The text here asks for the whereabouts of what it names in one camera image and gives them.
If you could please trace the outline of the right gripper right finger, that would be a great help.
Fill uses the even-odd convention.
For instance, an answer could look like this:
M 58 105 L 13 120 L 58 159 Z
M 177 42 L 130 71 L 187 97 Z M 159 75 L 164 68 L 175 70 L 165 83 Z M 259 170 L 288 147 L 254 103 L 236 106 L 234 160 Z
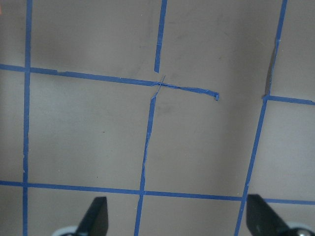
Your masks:
M 282 236 L 290 229 L 258 194 L 247 196 L 246 225 L 252 236 Z

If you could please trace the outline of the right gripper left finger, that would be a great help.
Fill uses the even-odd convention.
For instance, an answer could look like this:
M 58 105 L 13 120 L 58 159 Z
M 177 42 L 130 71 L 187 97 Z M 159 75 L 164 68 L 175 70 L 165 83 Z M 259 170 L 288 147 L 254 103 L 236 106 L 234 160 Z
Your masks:
M 76 229 L 75 236 L 105 236 L 109 228 L 106 197 L 95 197 Z

